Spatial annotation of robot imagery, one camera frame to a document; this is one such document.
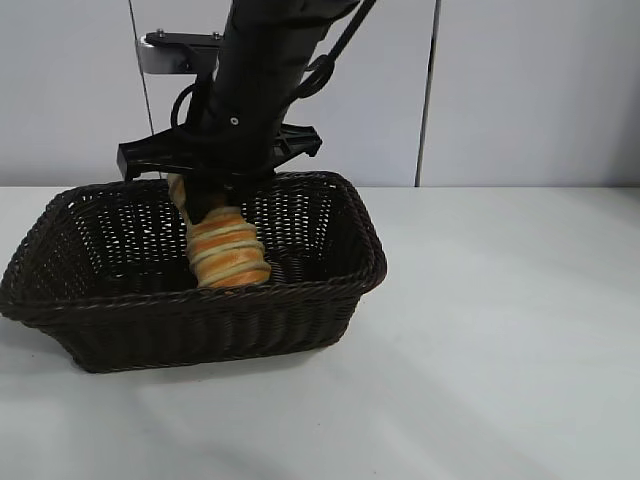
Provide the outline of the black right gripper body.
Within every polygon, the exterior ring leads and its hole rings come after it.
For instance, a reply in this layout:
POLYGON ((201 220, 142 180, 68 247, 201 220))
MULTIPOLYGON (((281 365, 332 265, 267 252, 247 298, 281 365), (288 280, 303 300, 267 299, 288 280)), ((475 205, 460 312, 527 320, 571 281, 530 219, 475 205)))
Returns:
POLYGON ((299 155, 313 157, 318 153, 321 138, 313 127, 279 123, 277 119, 295 101, 315 95, 321 89, 319 80, 307 78, 275 113, 246 122, 228 116, 230 129, 215 134, 195 126, 196 114, 215 114, 204 101, 213 85, 211 79, 188 85, 174 100, 169 129, 118 146, 118 167, 125 181, 159 172, 232 185, 255 183, 299 155))

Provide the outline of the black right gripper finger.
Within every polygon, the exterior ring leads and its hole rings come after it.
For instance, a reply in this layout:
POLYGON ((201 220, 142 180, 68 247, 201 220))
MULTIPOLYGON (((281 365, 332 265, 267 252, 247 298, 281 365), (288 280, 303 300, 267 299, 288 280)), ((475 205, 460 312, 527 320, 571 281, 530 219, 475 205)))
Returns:
POLYGON ((226 191, 210 179, 187 178, 187 215, 192 224, 201 223, 210 211, 226 205, 226 191))

